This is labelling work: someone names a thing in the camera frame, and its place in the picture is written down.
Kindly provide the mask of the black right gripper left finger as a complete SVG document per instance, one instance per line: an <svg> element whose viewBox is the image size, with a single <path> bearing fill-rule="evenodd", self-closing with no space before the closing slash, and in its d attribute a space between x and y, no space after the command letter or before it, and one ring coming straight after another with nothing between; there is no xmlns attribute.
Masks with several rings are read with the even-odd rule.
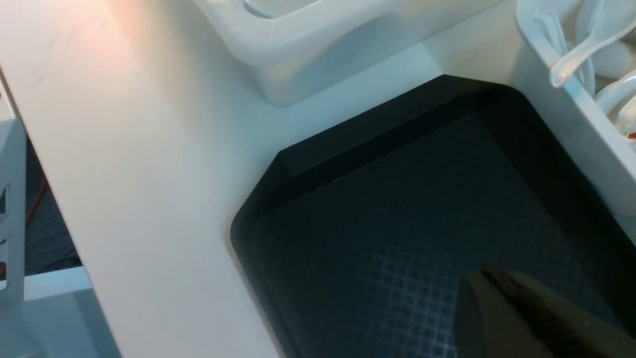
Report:
<svg viewBox="0 0 636 358"><path fill-rule="evenodd" d="M461 276L455 308L459 358L550 358L518 311L481 273Z"/></svg>

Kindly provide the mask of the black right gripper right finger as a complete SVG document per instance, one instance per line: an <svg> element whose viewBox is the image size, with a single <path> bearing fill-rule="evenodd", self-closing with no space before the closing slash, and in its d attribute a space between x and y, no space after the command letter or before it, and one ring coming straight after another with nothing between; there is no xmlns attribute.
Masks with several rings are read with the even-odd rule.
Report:
<svg viewBox="0 0 636 358"><path fill-rule="evenodd" d="M635 340L598 320L536 279L518 272L482 268L518 311L536 340L555 358L633 358Z"/></svg>

